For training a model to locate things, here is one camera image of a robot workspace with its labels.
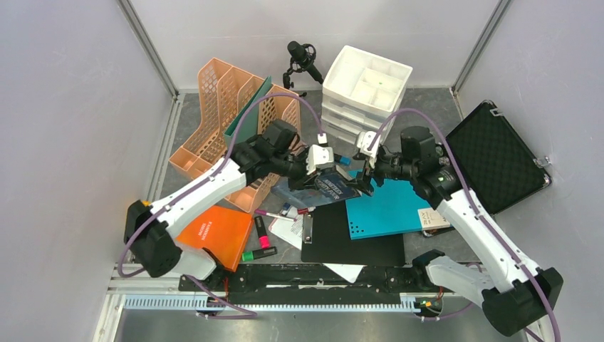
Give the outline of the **teal notebook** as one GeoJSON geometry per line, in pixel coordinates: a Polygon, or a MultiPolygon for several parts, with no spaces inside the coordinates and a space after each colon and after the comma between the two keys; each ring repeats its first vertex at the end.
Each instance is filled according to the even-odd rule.
{"type": "Polygon", "coordinates": [[[415,194],[404,180],[386,180],[372,196],[361,195],[345,201],[349,235],[352,240],[383,237],[422,230],[421,214],[432,208],[415,194]]]}

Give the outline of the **dark blue hardcover book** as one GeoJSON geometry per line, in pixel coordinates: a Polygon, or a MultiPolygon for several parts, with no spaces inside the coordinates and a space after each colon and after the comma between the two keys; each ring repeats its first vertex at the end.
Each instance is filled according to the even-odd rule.
{"type": "Polygon", "coordinates": [[[289,179],[283,178],[271,188],[271,193],[297,209],[320,207],[360,197],[361,192],[348,185],[349,179],[350,176],[336,173],[320,175],[310,188],[291,190],[289,179]]]}

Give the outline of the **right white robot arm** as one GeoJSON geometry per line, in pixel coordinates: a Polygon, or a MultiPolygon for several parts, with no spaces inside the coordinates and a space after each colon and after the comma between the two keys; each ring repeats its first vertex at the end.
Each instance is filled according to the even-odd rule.
{"type": "Polygon", "coordinates": [[[441,132],[412,126],[401,134],[401,151],[389,153],[380,134],[365,131],[355,139],[355,158],[363,169],[356,184],[372,195],[386,180],[411,183],[415,193],[446,219],[486,267],[485,272],[432,250],[413,261],[413,285],[421,291],[441,286],[479,306],[488,322],[511,336],[543,317],[556,341],[561,333],[553,312],[563,285],[554,269],[542,269],[523,253],[483,208],[470,189],[441,132]]]}

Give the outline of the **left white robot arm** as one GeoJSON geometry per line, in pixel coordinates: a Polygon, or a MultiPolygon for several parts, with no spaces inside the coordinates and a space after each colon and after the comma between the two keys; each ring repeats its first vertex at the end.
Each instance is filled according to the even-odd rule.
{"type": "Polygon", "coordinates": [[[178,271],[196,278],[206,290],[224,280],[218,259],[208,249],[185,252],[176,237],[214,204],[270,174],[285,177],[290,190],[317,190],[338,201],[350,189],[352,177],[336,161],[326,135],[298,154],[291,150],[298,134],[275,120],[262,134],[232,143],[224,157],[180,190],[152,204],[133,202],[127,209],[124,242],[152,278],[178,271]]]}

